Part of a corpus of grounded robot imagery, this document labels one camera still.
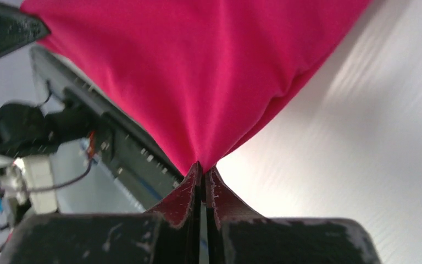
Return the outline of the pink t-shirt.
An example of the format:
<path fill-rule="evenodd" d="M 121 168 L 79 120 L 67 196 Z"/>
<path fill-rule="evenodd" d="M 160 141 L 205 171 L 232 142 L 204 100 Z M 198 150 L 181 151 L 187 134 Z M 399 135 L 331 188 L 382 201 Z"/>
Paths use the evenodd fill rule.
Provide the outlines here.
<path fill-rule="evenodd" d="M 266 126 L 369 1 L 23 1 L 71 60 L 181 172 Z"/>

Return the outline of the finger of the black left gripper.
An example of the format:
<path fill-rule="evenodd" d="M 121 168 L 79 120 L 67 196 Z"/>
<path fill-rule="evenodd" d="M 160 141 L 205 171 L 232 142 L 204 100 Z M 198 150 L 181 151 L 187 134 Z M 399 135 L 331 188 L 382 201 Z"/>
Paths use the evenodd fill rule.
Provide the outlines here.
<path fill-rule="evenodd" d="M 50 34 L 36 16 L 0 2 L 0 58 Z"/>

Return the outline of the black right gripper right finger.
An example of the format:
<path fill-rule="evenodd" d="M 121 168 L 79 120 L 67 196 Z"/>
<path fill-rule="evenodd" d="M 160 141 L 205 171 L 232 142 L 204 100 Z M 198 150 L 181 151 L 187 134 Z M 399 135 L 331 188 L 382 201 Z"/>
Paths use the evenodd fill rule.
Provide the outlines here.
<path fill-rule="evenodd" d="M 269 263 L 269 219 L 242 201 L 216 167 L 205 174 L 210 263 Z"/>

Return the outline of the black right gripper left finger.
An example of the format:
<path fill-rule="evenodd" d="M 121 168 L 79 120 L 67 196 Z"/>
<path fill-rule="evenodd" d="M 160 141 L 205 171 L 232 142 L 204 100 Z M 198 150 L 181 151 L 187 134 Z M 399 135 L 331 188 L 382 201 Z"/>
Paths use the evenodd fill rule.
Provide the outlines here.
<path fill-rule="evenodd" d="M 202 166 L 196 162 L 178 187 L 146 211 L 160 222 L 151 263 L 199 263 L 201 176 Z"/>

